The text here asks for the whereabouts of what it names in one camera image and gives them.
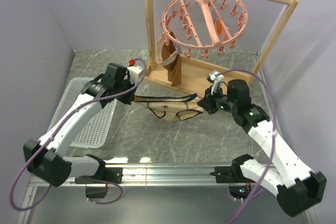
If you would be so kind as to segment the beige underwear navy trim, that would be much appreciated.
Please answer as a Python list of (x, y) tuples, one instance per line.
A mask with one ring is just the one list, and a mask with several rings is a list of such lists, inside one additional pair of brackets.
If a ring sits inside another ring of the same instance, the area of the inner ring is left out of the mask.
[(157, 118), (167, 121), (185, 121), (203, 114), (205, 110), (197, 103), (197, 93), (183, 97), (146, 97), (136, 95), (133, 100), (149, 109)]

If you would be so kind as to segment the pink round clip hanger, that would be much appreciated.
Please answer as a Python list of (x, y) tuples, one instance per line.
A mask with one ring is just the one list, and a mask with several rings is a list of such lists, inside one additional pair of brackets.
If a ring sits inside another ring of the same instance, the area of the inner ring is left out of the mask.
[[(201, 42), (197, 29), (192, 21), (191, 2), (194, 1), (201, 9), (203, 20), (209, 35), (210, 43)], [(195, 40), (189, 44), (171, 35), (170, 23), (175, 17), (182, 22), (182, 29), (186, 31), (186, 40)], [(221, 54), (225, 45), (229, 48), (236, 46), (236, 41), (243, 34), (248, 21), (248, 11), (241, 0), (172, 0), (166, 7), (160, 22), (163, 33), (158, 44), (175, 48), (174, 53), (191, 57), (192, 50), (203, 50), (202, 56), (208, 57), (208, 51), (218, 48)]]

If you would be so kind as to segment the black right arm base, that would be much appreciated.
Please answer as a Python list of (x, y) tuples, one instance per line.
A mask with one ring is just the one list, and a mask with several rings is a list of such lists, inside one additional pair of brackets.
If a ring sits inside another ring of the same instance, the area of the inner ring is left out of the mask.
[(214, 169), (214, 176), (218, 184), (246, 182), (246, 179), (238, 175), (231, 166), (216, 166)]

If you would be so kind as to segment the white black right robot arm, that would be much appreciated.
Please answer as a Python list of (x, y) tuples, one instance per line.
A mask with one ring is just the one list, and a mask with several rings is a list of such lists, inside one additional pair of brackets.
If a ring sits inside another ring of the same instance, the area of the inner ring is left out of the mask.
[(211, 86), (197, 104), (209, 114), (219, 110), (231, 113), (237, 125), (262, 148), (276, 168), (276, 172), (267, 170), (253, 157), (243, 155), (233, 161), (232, 178), (238, 182), (255, 181), (276, 196), (279, 206), (290, 217), (320, 203), (327, 178), (307, 166), (279, 135), (268, 114), (252, 103), (246, 81), (229, 81), (224, 94), (223, 76), (212, 74), (207, 79)]

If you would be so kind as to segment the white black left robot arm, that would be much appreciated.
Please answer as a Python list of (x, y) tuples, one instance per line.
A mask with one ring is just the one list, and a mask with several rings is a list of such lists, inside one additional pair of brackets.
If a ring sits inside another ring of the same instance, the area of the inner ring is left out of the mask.
[(105, 162), (92, 155), (67, 157), (71, 143), (86, 124), (106, 105), (119, 100), (130, 104), (146, 67), (134, 60), (128, 67), (110, 63), (105, 73), (87, 82), (68, 112), (39, 140), (28, 140), (24, 147), (27, 170), (58, 187), (70, 177), (87, 176), (100, 183), (106, 178)]

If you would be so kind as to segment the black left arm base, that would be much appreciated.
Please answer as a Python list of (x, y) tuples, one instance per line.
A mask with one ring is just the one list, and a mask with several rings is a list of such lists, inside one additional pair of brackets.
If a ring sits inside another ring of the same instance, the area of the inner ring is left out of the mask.
[(103, 167), (92, 176), (82, 176), (75, 178), (75, 184), (105, 184), (106, 182), (112, 182), (120, 184), (123, 176), (122, 167)]

